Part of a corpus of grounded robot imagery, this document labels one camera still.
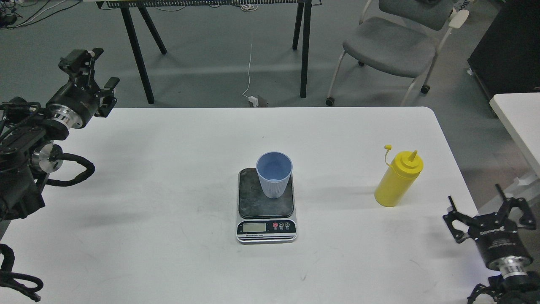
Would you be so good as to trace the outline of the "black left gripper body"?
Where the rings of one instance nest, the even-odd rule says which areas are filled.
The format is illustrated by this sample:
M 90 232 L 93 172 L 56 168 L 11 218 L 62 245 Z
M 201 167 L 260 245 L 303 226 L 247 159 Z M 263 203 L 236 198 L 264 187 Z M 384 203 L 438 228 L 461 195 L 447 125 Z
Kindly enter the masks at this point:
M 46 104 L 50 117 L 46 126 L 56 129 L 84 128 L 91 117 L 100 117 L 100 87 L 71 82 L 62 86 Z

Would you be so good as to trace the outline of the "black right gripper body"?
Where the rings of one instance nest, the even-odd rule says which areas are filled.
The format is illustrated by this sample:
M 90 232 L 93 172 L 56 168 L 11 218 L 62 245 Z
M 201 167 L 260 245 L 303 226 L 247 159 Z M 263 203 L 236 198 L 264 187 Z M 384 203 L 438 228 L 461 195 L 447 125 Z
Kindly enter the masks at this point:
M 486 268 L 504 279 L 526 277 L 533 261 L 518 234 L 517 224 L 498 213 L 475 216 L 469 235 L 475 241 Z

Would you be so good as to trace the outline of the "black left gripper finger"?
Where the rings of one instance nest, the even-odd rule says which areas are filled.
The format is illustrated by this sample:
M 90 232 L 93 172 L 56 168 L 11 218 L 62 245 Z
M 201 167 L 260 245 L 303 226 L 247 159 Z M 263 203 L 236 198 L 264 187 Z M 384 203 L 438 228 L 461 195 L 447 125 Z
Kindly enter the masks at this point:
M 120 82 L 120 78 L 111 77 L 104 88 L 100 89 L 95 97 L 98 100 L 98 108 L 95 112 L 95 117 L 106 118 L 110 115 L 112 109 L 117 103 L 117 98 L 115 98 L 115 88 L 116 85 Z
M 93 94 L 100 92 L 101 89 L 94 79 L 94 65 L 103 52 L 102 48 L 93 48 L 90 51 L 75 49 L 68 56 L 62 57 L 58 67 L 67 73 L 69 80 L 58 89 L 58 92 L 64 94 L 71 87 L 86 89 Z

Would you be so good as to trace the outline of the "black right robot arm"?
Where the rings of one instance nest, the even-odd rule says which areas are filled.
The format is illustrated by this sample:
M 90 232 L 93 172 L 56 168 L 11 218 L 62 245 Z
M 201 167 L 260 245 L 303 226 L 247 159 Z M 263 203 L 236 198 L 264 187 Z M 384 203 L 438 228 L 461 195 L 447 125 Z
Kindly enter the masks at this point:
M 502 198 L 497 212 L 470 217 L 459 212 L 450 198 L 451 206 L 443 216 L 456 243 L 473 239 L 486 268 L 499 271 L 489 277 L 488 285 L 476 285 L 467 302 L 473 304 L 486 295 L 496 304 L 538 304 L 539 274 L 525 269 L 534 259 L 518 234 L 519 229 L 535 230 L 536 219 L 524 198 L 508 198 L 500 185 L 496 189 Z

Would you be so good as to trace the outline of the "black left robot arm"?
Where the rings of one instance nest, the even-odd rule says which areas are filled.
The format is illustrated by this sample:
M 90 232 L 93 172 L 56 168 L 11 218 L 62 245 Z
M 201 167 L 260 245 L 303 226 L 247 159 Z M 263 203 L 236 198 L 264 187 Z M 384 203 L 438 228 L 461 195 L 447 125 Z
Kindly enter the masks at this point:
M 69 80 L 46 106 L 20 97 L 1 104 L 1 221 L 25 219 L 44 207 L 46 185 L 69 187 L 95 172 L 91 161 L 65 153 L 57 141 L 94 116 L 107 117 L 116 105 L 119 78 L 110 78 L 103 88 L 94 78 L 102 53 L 102 48 L 75 49 L 62 58 L 58 67 Z

